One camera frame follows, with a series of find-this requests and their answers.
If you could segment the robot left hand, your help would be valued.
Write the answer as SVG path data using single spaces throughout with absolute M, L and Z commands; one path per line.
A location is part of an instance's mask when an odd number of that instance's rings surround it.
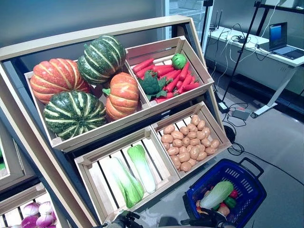
M 117 228 L 143 228 L 142 225 L 135 222 L 135 219 L 139 218 L 140 215 L 124 210 L 113 222 L 111 222 L 111 225 L 115 225 Z

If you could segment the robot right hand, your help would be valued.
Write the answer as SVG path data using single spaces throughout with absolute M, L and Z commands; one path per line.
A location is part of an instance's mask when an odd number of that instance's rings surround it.
M 227 221 L 226 217 L 221 213 L 210 209 L 202 209 L 202 211 L 204 213 L 201 213 L 199 218 L 181 220 L 180 223 L 182 225 L 207 228 L 228 228 L 230 226 L 230 223 Z

